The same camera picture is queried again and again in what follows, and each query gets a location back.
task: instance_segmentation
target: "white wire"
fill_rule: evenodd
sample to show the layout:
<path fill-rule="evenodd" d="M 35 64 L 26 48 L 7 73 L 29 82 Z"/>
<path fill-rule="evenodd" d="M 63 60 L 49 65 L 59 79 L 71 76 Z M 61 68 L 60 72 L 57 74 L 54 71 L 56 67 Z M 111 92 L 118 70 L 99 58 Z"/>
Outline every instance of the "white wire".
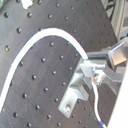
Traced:
<path fill-rule="evenodd" d="M 94 94 L 95 94 L 95 103 L 94 103 L 95 115 L 96 115 L 97 120 L 99 122 L 101 122 L 101 118 L 100 118 L 99 113 L 98 113 L 98 100 L 99 100 L 98 90 L 97 90 L 97 86 L 95 85 L 94 82 L 92 82 L 92 87 L 93 87 L 93 91 L 94 91 Z"/>
<path fill-rule="evenodd" d="M 78 51 L 78 53 L 81 55 L 82 59 L 88 59 L 86 52 L 81 47 L 81 45 L 78 43 L 78 41 L 71 36 L 69 33 L 67 33 L 64 30 L 58 29 L 58 28 L 47 28 L 43 29 L 40 32 L 37 32 L 34 36 L 32 36 L 26 44 L 23 46 L 23 48 L 20 50 L 20 52 L 17 54 L 16 58 L 14 59 L 13 63 L 11 64 L 11 67 L 9 69 L 9 72 L 7 74 L 1 96 L 0 96 L 0 113 L 2 110 L 2 107 L 4 105 L 10 83 L 12 81 L 13 75 L 17 69 L 17 66 L 19 65 L 20 61 L 23 59 L 25 54 L 29 51 L 29 49 L 41 38 L 47 37 L 47 36 L 59 36 L 70 42 L 74 48 Z"/>

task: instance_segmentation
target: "white cable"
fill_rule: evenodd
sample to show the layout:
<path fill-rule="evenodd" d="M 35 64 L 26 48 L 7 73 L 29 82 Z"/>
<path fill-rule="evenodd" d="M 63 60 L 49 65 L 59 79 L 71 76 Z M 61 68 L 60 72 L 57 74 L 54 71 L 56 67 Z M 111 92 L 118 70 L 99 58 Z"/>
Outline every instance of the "white cable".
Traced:
<path fill-rule="evenodd" d="M 17 54 L 16 58 L 14 59 L 13 63 L 11 64 L 11 67 L 9 69 L 9 72 L 7 74 L 1 96 L 0 96 L 0 113 L 3 108 L 10 83 L 12 81 L 13 75 L 17 69 L 17 66 L 19 65 L 20 61 L 23 59 L 25 54 L 29 51 L 29 49 L 41 38 L 47 37 L 47 36 L 59 36 L 70 42 L 74 48 L 78 51 L 78 53 L 81 55 L 83 60 L 88 59 L 86 52 L 81 47 L 81 45 L 78 43 L 78 41 L 71 36 L 69 33 L 67 33 L 64 30 L 58 29 L 58 28 L 47 28 L 43 29 L 39 32 L 37 32 L 34 36 L 32 36 L 26 44 L 23 46 L 23 48 L 20 50 L 20 52 Z"/>
<path fill-rule="evenodd" d="M 101 121 L 101 118 L 100 118 L 99 113 L 98 113 L 99 96 L 98 96 L 97 86 L 95 85 L 94 82 L 92 82 L 92 87 L 93 87 L 93 91 L 94 91 L 94 94 L 95 94 L 94 111 L 95 111 L 96 118 L 99 121 L 99 123 L 102 125 L 103 128 L 107 128 L 106 125 Z"/>

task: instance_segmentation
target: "cable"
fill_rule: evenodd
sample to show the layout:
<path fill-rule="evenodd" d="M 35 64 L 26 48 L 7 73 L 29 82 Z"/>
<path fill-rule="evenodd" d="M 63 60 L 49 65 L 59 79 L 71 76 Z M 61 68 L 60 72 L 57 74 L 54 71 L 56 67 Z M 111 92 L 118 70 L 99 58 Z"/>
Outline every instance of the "cable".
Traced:
<path fill-rule="evenodd" d="M 5 102 L 9 87 L 10 87 L 10 83 L 12 81 L 12 78 L 14 76 L 14 73 L 15 73 L 20 61 L 23 59 L 23 57 L 26 55 L 26 53 L 29 51 L 29 49 L 38 40 L 40 40 L 41 38 L 47 37 L 47 36 L 59 36 L 61 38 L 64 38 L 65 40 L 67 40 L 74 46 L 74 48 L 78 51 L 78 53 L 81 55 L 83 60 L 88 59 L 86 52 L 81 47 L 81 45 L 78 43 L 78 41 L 73 36 L 71 36 L 69 33 L 67 33 L 66 31 L 64 31 L 62 29 L 58 29 L 58 28 L 47 28 L 47 29 L 43 29 L 43 30 L 37 32 L 34 36 L 32 36 L 26 42 L 26 44 L 23 46 L 23 48 L 20 50 L 20 52 L 17 54 L 16 58 L 14 59 L 13 63 L 11 64 L 11 67 L 7 74 L 7 77 L 6 77 L 2 92 L 1 92 L 1 96 L 0 96 L 0 113 L 3 108 L 4 102 Z"/>
<path fill-rule="evenodd" d="M 97 86 L 94 83 L 94 78 L 91 78 L 91 82 L 92 82 L 92 87 L 93 87 L 93 91 L 94 91 L 94 94 L 95 94 L 94 111 L 95 111 L 96 118 L 97 118 L 97 120 L 99 121 L 99 123 L 101 124 L 101 126 L 103 128 L 107 128 L 106 125 L 102 122 L 102 120 L 101 120 L 101 118 L 99 116 L 99 113 L 98 113 L 98 109 L 97 108 L 98 108 L 99 96 L 98 96 Z"/>

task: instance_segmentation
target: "metal bracket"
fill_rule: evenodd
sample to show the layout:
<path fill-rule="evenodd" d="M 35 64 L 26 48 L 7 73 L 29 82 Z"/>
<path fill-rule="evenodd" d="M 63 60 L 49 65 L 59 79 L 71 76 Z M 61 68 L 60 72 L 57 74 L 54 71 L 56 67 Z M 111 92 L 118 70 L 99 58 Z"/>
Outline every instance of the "metal bracket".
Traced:
<path fill-rule="evenodd" d="M 121 43 L 114 45 L 112 48 L 88 53 L 89 60 L 82 61 L 82 59 L 80 59 L 75 73 L 58 107 L 62 114 L 69 118 L 77 99 L 84 101 L 88 100 L 89 95 L 83 85 L 86 84 L 89 89 L 92 89 L 90 77 L 95 78 L 94 82 L 97 86 L 101 83 L 108 84 L 111 90 L 116 95 L 118 94 L 119 88 L 117 88 L 116 85 L 123 80 L 124 72 L 122 71 L 124 68 L 119 67 L 116 72 L 114 72 L 113 69 L 115 65 L 124 62 L 128 56 L 126 51 L 127 40 L 128 38 Z"/>

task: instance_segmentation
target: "black surface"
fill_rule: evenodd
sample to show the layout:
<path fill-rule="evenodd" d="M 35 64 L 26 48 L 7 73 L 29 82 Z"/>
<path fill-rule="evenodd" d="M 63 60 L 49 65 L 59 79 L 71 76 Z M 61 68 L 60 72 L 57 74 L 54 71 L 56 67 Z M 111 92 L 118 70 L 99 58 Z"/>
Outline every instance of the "black surface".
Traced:
<path fill-rule="evenodd" d="M 38 3 L 40 1 L 35 0 L 31 8 L 24 10 L 21 2 L 10 0 L 0 10 L 0 91 L 17 53 L 39 29 L 64 29 L 85 51 L 100 50 L 117 41 L 100 0 L 42 0 Z M 14 75 L 0 114 L 0 128 L 101 128 L 93 110 L 92 90 L 87 89 L 89 100 L 77 103 L 70 119 L 58 111 L 79 58 L 64 39 L 47 37 L 38 41 Z M 104 85 L 99 88 L 99 95 L 99 113 L 107 124 L 116 96 Z"/>

